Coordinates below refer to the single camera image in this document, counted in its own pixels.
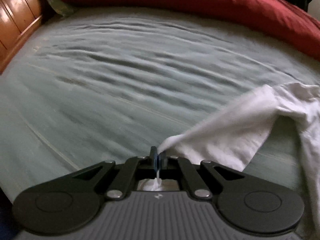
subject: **white fabric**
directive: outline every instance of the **white fabric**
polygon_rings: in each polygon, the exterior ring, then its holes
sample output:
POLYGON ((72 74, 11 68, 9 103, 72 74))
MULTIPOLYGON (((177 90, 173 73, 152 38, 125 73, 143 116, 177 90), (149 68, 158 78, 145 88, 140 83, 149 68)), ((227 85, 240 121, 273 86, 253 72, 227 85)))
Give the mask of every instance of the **white fabric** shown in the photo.
POLYGON ((296 122, 313 219, 320 236, 320 87, 301 83, 264 85, 184 134, 167 138, 158 151, 174 149, 195 164, 210 159, 242 171, 267 139, 279 115, 296 122))

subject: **red blanket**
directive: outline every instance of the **red blanket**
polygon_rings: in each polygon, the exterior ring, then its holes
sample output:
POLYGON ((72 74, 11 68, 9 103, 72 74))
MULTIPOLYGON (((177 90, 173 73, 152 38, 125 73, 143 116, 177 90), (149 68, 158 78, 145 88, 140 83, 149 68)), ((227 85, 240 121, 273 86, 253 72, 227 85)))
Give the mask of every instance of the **red blanket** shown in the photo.
POLYGON ((80 6, 170 9, 245 25, 320 61, 320 22, 284 0, 62 0, 80 6))

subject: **metal bolt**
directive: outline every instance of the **metal bolt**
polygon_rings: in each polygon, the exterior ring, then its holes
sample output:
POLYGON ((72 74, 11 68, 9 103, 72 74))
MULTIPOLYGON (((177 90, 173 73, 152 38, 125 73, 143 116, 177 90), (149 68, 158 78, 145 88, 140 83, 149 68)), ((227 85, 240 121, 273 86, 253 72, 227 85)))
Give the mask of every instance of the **metal bolt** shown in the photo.
POLYGON ((209 197, 210 196, 210 191, 206 189, 197 189, 195 191, 195 195, 197 197, 209 197))
POLYGON ((107 197, 109 198, 120 198, 122 196, 122 192, 117 189, 109 190, 107 192, 107 197))

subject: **bed sheet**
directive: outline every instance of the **bed sheet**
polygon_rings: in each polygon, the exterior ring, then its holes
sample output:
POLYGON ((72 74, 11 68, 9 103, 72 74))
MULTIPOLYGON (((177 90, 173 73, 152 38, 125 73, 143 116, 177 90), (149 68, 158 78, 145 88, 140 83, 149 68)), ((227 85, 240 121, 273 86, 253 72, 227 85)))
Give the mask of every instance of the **bed sheet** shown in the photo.
MULTIPOLYGON (((263 84, 319 85, 320 63, 262 33, 146 8, 87 8, 40 28, 0 77, 0 187, 22 190, 148 155, 263 84)), ((279 118, 245 172, 308 201, 294 123, 279 118)), ((298 233, 312 232, 307 211, 298 233)))

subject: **brown wooden furniture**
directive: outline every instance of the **brown wooden furniture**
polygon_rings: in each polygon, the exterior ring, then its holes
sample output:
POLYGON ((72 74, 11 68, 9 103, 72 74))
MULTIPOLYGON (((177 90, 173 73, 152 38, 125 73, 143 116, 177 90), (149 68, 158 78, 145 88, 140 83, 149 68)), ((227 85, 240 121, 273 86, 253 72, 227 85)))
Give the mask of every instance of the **brown wooden furniture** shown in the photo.
POLYGON ((46 0, 0 0, 0 74, 30 35, 54 14, 46 0))

